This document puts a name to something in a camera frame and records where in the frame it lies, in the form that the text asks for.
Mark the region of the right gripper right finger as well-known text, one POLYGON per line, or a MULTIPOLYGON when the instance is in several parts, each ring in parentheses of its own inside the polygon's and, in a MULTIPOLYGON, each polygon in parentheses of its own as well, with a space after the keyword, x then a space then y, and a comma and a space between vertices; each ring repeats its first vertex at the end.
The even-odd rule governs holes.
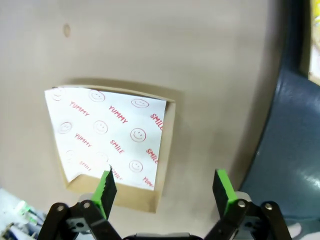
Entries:
POLYGON ((254 240, 292 238, 279 205, 274 201, 255 205, 237 197, 224 169, 215 170, 212 192, 220 219, 204 237, 206 240, 233 240, 242 232, 254 240))

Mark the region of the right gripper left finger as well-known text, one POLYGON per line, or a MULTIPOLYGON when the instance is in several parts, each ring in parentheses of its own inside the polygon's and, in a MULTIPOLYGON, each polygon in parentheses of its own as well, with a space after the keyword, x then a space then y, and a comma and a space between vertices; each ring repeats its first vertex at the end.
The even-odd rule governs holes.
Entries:
POLYGON ((46 215, 39 240, 75 240, 79 234, 90 234, 95 240, 120 240, 108 218, 117 188, 112 170, 105 170, 90 199, 68 206, 54 203, 46 215))

